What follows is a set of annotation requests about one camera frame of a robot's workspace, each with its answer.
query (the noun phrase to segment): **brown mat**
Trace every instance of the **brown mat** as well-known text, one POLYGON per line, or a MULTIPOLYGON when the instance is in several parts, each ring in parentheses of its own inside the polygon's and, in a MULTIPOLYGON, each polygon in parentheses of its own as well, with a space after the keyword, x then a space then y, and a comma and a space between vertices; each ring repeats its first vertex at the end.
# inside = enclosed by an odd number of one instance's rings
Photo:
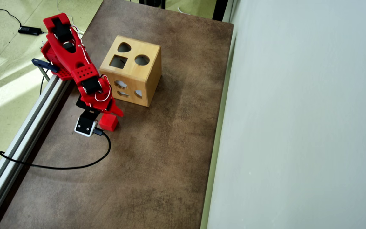
MULTIPOLYGON (((83 43, 100 66, 116 35, 162 46, 151 107, 117 101, 112 149, 89 168, 30 168, 0 228, 199 228, 233 25, 105 0, 83 43)), ((83 165, 107 150, 73 131, 73 89, 35 164, 83 165)))

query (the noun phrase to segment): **circular hole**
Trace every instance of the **circular hole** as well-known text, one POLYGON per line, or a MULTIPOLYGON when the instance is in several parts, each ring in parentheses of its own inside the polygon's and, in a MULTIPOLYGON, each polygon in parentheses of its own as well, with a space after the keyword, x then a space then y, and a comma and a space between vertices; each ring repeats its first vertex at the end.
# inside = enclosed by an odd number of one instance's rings
POLYGON ((145 55, 138 55, 135 58, 135 63, 137 63, 138 65, 147 65, 149 64, 149 57, 145 56, 145 55))

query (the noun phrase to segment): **black table leg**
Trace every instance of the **black table leg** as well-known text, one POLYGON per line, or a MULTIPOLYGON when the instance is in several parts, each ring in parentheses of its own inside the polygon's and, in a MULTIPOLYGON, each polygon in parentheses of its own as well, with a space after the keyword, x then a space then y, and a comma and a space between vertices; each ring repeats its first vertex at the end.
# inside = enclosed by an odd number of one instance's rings
POLYGON ((146 4, 148 6, 155 6, 155 1, 154 0, 146 0, 146 4))
POLYGON ((217 0, 215 2, 213 20, 222 21, 224 17, 225 8, 227 7, 228 0, 217 0))

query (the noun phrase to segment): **white wire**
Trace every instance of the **white wire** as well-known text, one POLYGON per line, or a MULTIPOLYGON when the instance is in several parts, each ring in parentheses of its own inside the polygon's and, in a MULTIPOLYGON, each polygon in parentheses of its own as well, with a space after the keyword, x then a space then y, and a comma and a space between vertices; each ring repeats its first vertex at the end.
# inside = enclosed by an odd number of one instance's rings
MULTIPOLYGON (((109 95, 111 94, 111 85, 109 84, 109 91, 108 91, 108 95, 107 95, 107 97, 106 97, 106 99, 105 100, 107 100, 108 98, 109 98, 109 95)), ((96 94, 94 94, 94 98, 96 98, 96 100, 98 101, 98 102, 104 102, 105 100, 98 100, 97 99, 97 93, 96 94)))
MULTIPOLYGON (((180 8, 179 8, 179 7, 177 7, 177 9, 179 10, 179 12, 180 12, 180 13, 184 13, 184 12, 182 12, 182 11, 180 10, 180 8)), ((184 14, 191 15, 191 14, 189 14, 189 13, 184 13, 184 14)))
MULTIPOLYGON (((60 13, 65 13, 65 12, 63 12, 63 11, 60 11, 59 9, 58 9, 58 0, 56 0, 56 7, 57 7, 57 11, 59 11, 60 13)), ((73 20, 73 16, 71 16, 70 14, 68 14, 68 13, 65 13, 67 16, 70 16, 70 18, 71 18, 71 23, 72 24, 74 24, 74 20, 73 20)))
MULTIPOLYGON (((71 26, 74 26, 74 27, 76 28, 76 30, 77 30, 77 34, 78 34, 78 37, 79 37, 79 39, 80 39, 80 45, 78 45, 78 46, 79 46, 79 47, 81 47, 81 46, 83 45, 83 40, 81 39, 81 35, 80 35, 80 33, 78 32, 78 31, 79 31, 79 29, 78 29, 78 28, 77 28, 77 26, 75 26, 75 25, 71 25, 71 26)), ((90 64, 90 61, 88 61, 87 56, 86 56, 86 54, 85 54, 84 48, 83 48, 83 47, 81 47, 81 50, 83 51, 84 58, 86 59, 87 63, 88 63, 88 64, 90 64)))

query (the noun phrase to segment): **blue clamp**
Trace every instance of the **blue clamp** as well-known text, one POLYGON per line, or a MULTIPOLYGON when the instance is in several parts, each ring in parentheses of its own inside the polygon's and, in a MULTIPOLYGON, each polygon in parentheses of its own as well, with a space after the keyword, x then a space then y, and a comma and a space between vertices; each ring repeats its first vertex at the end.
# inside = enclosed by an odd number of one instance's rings
POLYGON ((42 60, 39 60, 39 59, 36 59, 36 58, 32 59, 32 63, 36 67, 46 68, 46 69, 49 69, 50 71, 52 71, 54 73, 59 71, 59 68, 54 66, 53 64, 49 64, 46 61, 42 61, 42 60))

